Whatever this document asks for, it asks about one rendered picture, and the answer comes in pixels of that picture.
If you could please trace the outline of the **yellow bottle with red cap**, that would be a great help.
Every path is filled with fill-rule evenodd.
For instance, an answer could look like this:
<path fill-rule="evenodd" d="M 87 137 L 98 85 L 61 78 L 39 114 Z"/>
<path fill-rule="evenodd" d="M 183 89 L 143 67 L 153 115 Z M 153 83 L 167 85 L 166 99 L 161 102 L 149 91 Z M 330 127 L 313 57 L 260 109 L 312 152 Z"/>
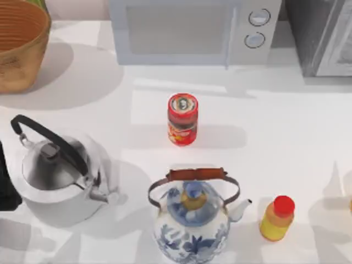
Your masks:
<path fill-rule="evenodd" d="M 280 241 L 286 235 L 294 220 L 295 203 L 286 195 L 277 196 L 266 208 L 260 222 L 261 235 L 272 242 Z"/>

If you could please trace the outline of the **pale microwave oven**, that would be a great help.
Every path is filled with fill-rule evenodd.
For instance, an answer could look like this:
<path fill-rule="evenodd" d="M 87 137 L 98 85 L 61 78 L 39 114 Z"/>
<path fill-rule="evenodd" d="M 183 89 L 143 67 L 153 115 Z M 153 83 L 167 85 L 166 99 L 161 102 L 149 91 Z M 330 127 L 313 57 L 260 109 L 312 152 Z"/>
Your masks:
<path fill-rule="evenodd" d="M 230 66 L 262 65 L 276 29 L 282 0 L 108 0 L 115 51 L 121 65 L 221 65 L 225 67 L 233 8 Z M 249 23 L 267 9 L 264 26 Z M 266 41 L 250 49 L 244 39 L 260 32 Z"/>

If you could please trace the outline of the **blue and white porcelain teapot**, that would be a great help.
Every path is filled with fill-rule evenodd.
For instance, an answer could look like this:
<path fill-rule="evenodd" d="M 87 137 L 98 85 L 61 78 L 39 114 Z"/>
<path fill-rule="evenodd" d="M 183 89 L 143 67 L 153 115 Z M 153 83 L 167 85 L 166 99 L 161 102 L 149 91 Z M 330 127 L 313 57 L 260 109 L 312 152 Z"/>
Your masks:
<path fill-rule="evenodd" d="M 176 264 L 208 264 L 226 245 L 230 225 L 241 220 L 252 200 L 242 201 L 233 210 L 227 206 L 236 201 L 240 190 L 227 199 L 209 183 L 222 180 L 239 188 L 236 179 L 220 168 L 170 170 L 163 179 L 150 185 L 148 192 L 164 184 L 170 188 L 155 200 L 158 215 L 154 239 L 165 257 Z"/>

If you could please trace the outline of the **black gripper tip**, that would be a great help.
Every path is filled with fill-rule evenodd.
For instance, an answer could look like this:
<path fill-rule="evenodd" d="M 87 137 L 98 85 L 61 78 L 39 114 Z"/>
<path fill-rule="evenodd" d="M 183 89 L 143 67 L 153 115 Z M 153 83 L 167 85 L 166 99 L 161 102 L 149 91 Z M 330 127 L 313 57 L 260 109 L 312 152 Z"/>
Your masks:
<path fill-rule="evenodd" d="M 15 211 L 22 202 L 9 176 L 3 145 L 0 141 L 0 212 Z"/>

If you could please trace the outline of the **red jar with red lid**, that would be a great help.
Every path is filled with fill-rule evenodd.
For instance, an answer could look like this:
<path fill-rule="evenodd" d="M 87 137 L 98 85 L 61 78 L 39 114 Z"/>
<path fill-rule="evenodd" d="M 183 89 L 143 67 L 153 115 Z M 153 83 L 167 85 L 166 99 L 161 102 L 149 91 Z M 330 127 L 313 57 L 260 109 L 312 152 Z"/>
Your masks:
<path fill-rule="evenodd" d="M 168 101 L 168 137 L 177 146 L 192 144 L 197 136 L 199 104 L 189 93 L 176 93 Z"/>

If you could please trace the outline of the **grey cabinet with dark inside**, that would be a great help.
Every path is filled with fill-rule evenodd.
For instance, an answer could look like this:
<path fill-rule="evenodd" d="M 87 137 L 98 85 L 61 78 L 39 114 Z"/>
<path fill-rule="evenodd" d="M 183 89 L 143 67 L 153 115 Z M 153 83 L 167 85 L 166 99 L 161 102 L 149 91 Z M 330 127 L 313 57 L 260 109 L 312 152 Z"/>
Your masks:
<path fill-rule="evenodd" d="M 352 77 L 352 0 L 285 0 L 305 77 Z"/>

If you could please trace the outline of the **round microwave knob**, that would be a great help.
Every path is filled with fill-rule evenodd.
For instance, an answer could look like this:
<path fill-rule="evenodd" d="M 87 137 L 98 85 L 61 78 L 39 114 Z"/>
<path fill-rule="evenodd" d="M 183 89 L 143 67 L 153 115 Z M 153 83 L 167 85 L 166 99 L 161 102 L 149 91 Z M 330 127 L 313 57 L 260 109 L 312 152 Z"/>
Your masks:
<path fill-rule="evenodd" d="M 250 49 L 256 49 L 256 48 L 263 46 L 265 41 L 266 41 L 266 38 L 265 38 L 264 34 L 262 34 L 260 32 L 248 34 L 244 39 L 244 43 L 245 43 L 246 47 L 248 47 Z"/>
<path fill-rule="evenodd" d="M 253 26 L 264 26 L 271 18 L 271 14 L 267 9 L 259 9 L 252 11 L 249 15 L 249 23 Z"/>

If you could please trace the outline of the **woven wooden basket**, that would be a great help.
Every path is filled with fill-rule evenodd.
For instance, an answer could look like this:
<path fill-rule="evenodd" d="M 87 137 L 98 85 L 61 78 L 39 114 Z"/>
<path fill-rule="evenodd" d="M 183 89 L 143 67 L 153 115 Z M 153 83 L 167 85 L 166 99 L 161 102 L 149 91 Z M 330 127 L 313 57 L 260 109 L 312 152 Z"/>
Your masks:
<path fill-rule="evenodd" d="M 35 83 L 51 25 L 46 0 L 0 0 L 0 94 Z"/>

